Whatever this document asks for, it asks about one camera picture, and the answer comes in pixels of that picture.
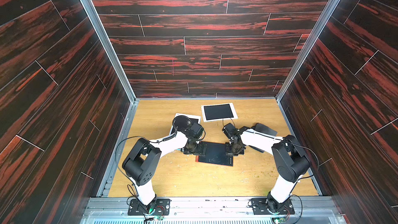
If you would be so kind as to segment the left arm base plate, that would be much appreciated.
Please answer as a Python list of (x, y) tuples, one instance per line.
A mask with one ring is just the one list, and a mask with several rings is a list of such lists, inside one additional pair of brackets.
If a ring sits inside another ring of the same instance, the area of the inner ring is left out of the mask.
[(128, 216), (150, 215), (150, 216), (167, 216), (170, 213), (171, 199), (156, 198), (148, 205), (143, 204), (137, 199), (131, 199)]

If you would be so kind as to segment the dark grey wiping cloth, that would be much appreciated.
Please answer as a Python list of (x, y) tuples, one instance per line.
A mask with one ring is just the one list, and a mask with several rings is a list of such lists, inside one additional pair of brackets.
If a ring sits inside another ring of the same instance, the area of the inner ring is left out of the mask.
[(249, 146), (251, 148), (261, 153), (267, 152), (271, 155), (273, 154), (272, 146), (279, 142), (276, 136), (277, 131), (264, 124), (257, 123), (251, 129), (248, 129), (247, 132), (250, 132), (254, 135), (249, 139)]

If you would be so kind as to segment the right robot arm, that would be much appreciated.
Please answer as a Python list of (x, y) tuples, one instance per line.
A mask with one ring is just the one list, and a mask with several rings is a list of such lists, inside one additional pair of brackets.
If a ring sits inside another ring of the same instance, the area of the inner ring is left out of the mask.
[(252, 128), (234, 126), (223, 128), (223, 133), (229, 139), (226, 144), (226, 154), (237, 156), (245, 150), (246, 146), (251, 146), (261, 151), (273, 155), (276, 169), (279, 174), (278, 179), (267, 195), (267, 208), (271, 213), (280, 212), (289, 202), (291, 192), (303, 175), (311, 166), (304, 147), (299, 145), (293, 135), (284, 138), (272, 136)]

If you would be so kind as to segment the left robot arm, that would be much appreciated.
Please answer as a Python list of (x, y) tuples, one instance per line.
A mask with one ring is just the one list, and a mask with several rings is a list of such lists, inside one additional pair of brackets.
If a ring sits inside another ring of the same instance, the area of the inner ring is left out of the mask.
[(160, 159), (168, 153), (181, 149), (188, 155), (201, 155), (201, 141), (206, 131), (175, 131), (174, 134), (148, 140), (140, 137), (122, 163), (127, 178), (134, 184), (136, 199), (145, 212), (150, 213), (155, 208), (157, 195), (153, 190), (152, 178)]

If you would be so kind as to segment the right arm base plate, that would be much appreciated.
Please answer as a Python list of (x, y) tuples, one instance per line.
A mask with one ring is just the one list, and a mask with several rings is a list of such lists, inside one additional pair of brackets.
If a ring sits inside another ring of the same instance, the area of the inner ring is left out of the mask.
[(279, 203), (273, 198), (252, 198), (248, 202), (255, 215), (293, 215), (295, 210), (288, 198), (285, 202)]

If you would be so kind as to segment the red drawing tablet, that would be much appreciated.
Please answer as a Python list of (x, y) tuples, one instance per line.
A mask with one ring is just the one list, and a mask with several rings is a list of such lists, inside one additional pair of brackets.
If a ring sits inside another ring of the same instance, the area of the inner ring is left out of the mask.
[(227, 155), (226, 145), (220, 143), (203, 142), (204, 155), (196, 157), (196, 162), (216, 164), (220, 166), (233, 166), (233, 157)]

